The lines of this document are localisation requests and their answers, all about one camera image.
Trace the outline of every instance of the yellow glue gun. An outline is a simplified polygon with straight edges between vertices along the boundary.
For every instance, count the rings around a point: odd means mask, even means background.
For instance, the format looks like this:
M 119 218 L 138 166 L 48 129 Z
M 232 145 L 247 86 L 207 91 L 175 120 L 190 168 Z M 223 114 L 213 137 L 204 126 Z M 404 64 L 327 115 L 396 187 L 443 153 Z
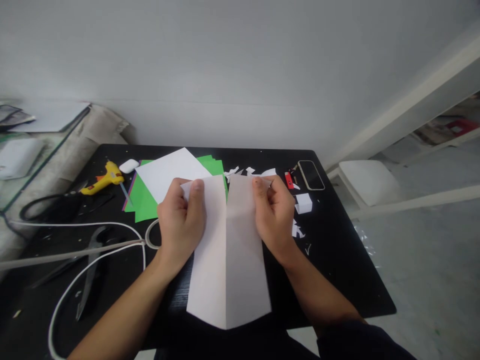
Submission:
M 104 176 L 97 176 L 97 182 L 80 190 L 83 195 L 95 195 L 103 188 L 110 184 L 118 185 L 125 181 L 119 167 L 113 161 L 107 161 L 105 165 L 106 174 Z

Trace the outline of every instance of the phone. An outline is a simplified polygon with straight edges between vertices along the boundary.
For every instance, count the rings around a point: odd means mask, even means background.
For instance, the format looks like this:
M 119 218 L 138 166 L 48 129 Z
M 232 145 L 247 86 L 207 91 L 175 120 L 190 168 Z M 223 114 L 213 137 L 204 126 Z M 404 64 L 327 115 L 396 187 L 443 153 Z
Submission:
M 313 161 L 300 160 L 298 167 L 308 190 L 325 190 L 325 184 Z

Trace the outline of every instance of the dark sleeve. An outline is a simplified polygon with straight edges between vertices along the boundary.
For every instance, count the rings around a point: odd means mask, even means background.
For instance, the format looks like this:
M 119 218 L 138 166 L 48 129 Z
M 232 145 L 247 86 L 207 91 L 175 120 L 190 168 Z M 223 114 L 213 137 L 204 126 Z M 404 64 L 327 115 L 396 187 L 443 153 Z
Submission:
M 348 321 L 329 327 L 317 340 L 317 344 L 322 360 L 415 360 L 380 327 L 360 321 Z

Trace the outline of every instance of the gray floor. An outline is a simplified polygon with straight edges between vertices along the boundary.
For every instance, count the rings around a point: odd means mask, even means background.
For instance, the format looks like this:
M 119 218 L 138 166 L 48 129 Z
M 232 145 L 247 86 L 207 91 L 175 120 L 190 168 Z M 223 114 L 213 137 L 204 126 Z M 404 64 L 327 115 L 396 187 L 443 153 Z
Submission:
M 480 184 L 480 139 L 445 148 L 409 167 L 407 138 L 377 156 L 415 197 Z M 352 199 L 336 188 L 346 208 Z M 480 359 L 480 199 L 354 222 L 397 314 L 368 319 L 418 360 Z M 290 336 L 318 353 L 312 328 Z M 150 360 L 141 352 L 137 360 Z

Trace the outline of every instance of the stack of colored paper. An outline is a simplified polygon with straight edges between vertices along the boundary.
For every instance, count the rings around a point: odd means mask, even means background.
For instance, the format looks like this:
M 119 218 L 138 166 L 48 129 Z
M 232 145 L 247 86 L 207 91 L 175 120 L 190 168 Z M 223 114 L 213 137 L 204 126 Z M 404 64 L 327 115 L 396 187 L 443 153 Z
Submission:
M 223 175 L 224 165 L 222 160 L 215 160 L 212 155 L 198 157 L 197 160 L 203 165 L 205 169 L 212 175 Z M 153 160 L 142 160 L 141 165 L 148 164 Z M 227 181 L 223 176 L 223 183 L 225 185 L 225 195 L 228 194 Z M 130 186 L 129 196 L 133 205 L 125 201 L 123 211 L 126 213 L 135 212 L 135 222 L 143 220 L 155 219 L 157 217 L 157 202 L 145 186 L 144 182 L 135 173 L 132 185 Z

